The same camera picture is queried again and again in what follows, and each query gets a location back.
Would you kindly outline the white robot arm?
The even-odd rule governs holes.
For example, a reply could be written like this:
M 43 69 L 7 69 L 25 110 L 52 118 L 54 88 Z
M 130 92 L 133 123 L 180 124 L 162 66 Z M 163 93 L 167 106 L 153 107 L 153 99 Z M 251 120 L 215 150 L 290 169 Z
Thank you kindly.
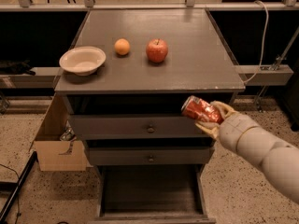
M 218 101 L 212 104 L 220 110 L 223 122 L 197 120 L 195 125 L 262 172 L 281 194 L 299 203 L 299 148 L 229 105 Z

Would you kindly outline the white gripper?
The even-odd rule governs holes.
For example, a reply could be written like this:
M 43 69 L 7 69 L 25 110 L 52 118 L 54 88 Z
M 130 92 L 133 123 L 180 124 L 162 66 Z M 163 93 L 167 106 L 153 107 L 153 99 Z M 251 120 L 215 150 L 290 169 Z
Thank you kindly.
M 221 126 L 216 122 L 196 121 L 195 125 L 212 139 L 219 138 L 220 143 L 226 149 L 238 155 L 249 155 L 254 145 L 249 143 L 253 137 L 247 136 L 247 132 L 260 125 L 247 115 L 236 113 L 230 105 L 220 101 L 211 103 L 215 106 L 225 121 Z

